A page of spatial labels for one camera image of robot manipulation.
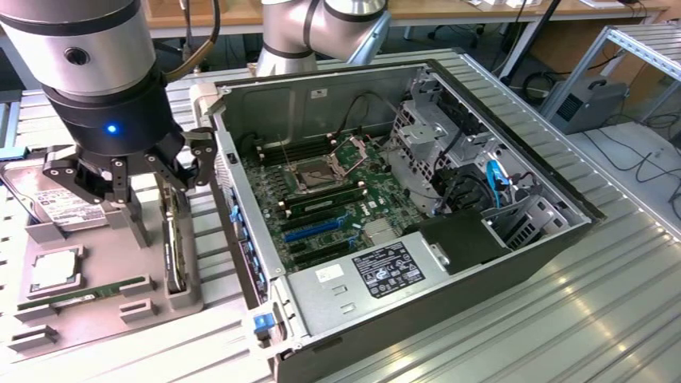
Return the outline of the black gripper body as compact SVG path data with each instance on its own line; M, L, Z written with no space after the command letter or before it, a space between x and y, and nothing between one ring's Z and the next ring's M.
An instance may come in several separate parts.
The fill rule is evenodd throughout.
M152 149L167 159L178 156L184 138L166 85L164 76L150 73L131 88L104 96L76 96L43 87L86 156L136 156Z

